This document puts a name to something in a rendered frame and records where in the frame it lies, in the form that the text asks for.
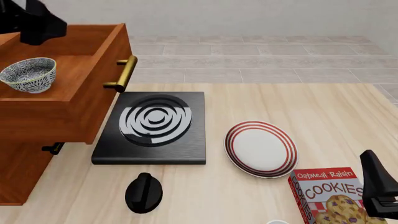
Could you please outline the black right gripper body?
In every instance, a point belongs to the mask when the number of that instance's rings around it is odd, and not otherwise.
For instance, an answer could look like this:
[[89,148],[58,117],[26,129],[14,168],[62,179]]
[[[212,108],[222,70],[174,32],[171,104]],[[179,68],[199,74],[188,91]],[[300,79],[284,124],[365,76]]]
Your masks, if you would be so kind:
[[370,217],[398,218],[398,199],[395,197],[364,197],[363,203]]

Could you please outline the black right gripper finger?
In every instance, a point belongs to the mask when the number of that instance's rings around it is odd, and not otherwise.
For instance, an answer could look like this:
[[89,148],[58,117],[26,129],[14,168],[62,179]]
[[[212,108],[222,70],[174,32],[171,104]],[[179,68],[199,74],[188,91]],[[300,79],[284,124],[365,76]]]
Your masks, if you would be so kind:
[[398,181],[384,168],[372,150],[360,155],[363,170],[363,199],[395,199],[398,197]]

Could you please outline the white plate with red rings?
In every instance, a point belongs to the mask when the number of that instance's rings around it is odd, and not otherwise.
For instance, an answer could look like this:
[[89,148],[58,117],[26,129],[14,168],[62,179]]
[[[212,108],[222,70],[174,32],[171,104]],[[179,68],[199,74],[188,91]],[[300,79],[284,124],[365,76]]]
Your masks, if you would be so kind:
[[293,139],[281,128],[263,121],[235,124],[226,133],[223,145],[230,161],[254,177],[283,177],[299,163]]

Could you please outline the flat black stove plate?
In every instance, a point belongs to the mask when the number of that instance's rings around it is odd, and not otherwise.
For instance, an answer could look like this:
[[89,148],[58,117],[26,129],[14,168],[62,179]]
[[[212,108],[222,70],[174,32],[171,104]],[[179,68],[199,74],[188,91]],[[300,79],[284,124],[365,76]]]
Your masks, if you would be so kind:
[[205,94],[120,94],[91,161],[94,165],[206,164]]

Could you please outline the wooden cabinet drawer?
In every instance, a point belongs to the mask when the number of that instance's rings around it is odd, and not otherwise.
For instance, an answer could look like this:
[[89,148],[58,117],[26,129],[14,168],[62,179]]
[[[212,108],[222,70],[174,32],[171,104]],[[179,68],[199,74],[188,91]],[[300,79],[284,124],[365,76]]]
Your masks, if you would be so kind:
[[29,58],[56,61],[50,89],[31,94],[0,82],[0,139],[7,142],[91,143],[116,93],[126,87],[132,52],[124,24],[68,26],[65,37],[40,46],[0,35],[0,71]]

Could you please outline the wooden cabinet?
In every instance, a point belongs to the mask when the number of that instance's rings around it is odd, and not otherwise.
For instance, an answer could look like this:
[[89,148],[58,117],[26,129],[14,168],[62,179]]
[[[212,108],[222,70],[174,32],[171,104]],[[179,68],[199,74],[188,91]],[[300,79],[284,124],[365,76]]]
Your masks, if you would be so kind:
[[57,63],[57,79],[39,94],[15,91],[0,82],[0,205],[23,205],[48,166],[52,155],[42,152],[71,121],[75,92],[69,79],[101,48],[62,37],[41,46],[20,43],[19,33],[0,35],[0,70],[17,61],[49,57]]

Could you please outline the black white patterned bowl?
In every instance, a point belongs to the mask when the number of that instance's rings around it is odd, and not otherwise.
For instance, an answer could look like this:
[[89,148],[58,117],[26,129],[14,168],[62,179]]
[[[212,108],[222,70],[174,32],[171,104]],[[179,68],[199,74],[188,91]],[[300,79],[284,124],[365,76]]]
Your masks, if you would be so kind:
[[0,82],[12,89],[27,93],[43,93],[55,81],[57,63],[47,57],[25,59],[4,68]]

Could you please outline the oatmeal raisin cookies box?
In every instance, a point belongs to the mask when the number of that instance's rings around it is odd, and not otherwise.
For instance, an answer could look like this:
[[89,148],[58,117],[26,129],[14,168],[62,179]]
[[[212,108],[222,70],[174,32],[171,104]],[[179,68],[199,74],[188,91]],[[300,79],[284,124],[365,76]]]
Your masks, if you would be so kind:
[[368,216],[363,185],[350,167],[295,169],[288,183],[305,224],[388,224]]

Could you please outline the round black stove knob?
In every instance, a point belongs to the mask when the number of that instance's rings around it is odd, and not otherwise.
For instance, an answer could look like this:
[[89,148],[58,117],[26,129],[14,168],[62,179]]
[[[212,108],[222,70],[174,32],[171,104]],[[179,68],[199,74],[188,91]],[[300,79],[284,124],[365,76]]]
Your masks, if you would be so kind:
[[149,173],[140,173],[127,187],[125,201],[132,212],[145,214],[159,206],[162,196],[161,183]]

